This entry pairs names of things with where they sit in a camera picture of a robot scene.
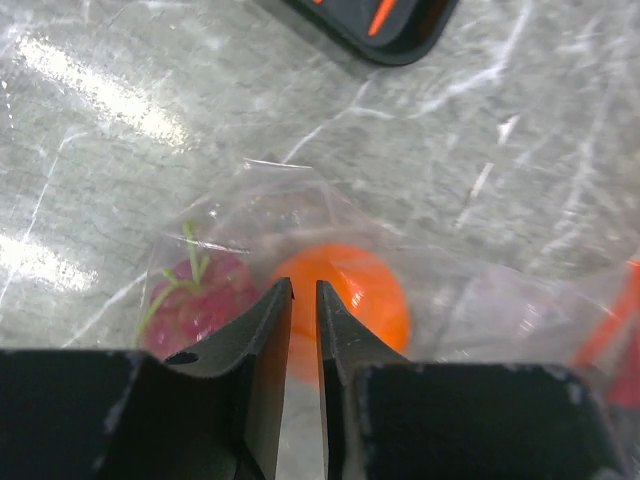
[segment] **gray countertop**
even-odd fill
[[[623,262],[639,8],[461,0],[426,58],[386,69],[280,0],[3,0],[0,342],[125,345],[155,229],[245,158],[313,166],[459,254],[561,278]]]

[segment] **orange handle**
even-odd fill
[[[630,262],[630,266],[631,276],[627,285],[616,298],[613,309],[576,353],[572,363],[574,367],[593,365],[629,317],[640,309],[640,262]]]
[[[375,16],[373,17],[373,21],[369,26],[370,37],[375,36],[380,31],[380,29],[382,28],[382,25],[384,25],[384,22],[386,22],[387,18],[389,18],[389,15],[391,14],[391,10],[393,10],[393,7],[395,5],[396,5],[396,0],[382,0],[380,2],[380,6],[378,7],[378,10],[376,11]]]

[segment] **black plastic part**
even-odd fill
[[[272,480],[291,328],[280,280],[160,363],[143,352],[0,351],[0,479]],[[416,364],[318,283],[326,476],[627,478],[569,370]]]
[[[162,364],[142,352],[0,354],[0,478],[275,478],[291,284]]]
[[[326,282],[317,307],[329,480],[626,478],[597,399],[568,369],[411,363]]]
[[[366,58],[384,65],[413,63],[435,45],[458,0],[397,0],[375,35],[369,27],[381,0],[285,0]]]

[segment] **orange object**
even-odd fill
[[[616,298],[613,308],[591,333],[573,360],[574,367],[591,366],[607,348],[631,315],[640,309],[640,263],[630,262],[629,281]]]
[[[349,313],[383,342],[401,352],[409,341],[409,308],[402,287],[383,261],[361,248],[326,244],[283,262],[272,281],[289,277],[293,310],[289,369],[299,380],[318,384],[316,282],[326,280]]]
[[[384,22],[386,22],[387,18],[389,18],[389,15],[391,15],[391,10],[393,10],[395,4],[396,0],[382,0],[380,2],[380,6],[378,7],[378,10],[376,10],[373,21],[369,26],[370,37],[375,36],[380,31],[382,25],[384,25]]]

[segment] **transparent plastic wrap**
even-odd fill
[[[278,478],[323,475],[319,279],[411,360],[577,368],[609,400],[631,462],[640,459],[636,264],[569,283],[456,258],[376,224],[312,169],[247,162],[161,232],[137,342],[166,358],[232,321],[279,276],[292,278],[296,297]]]

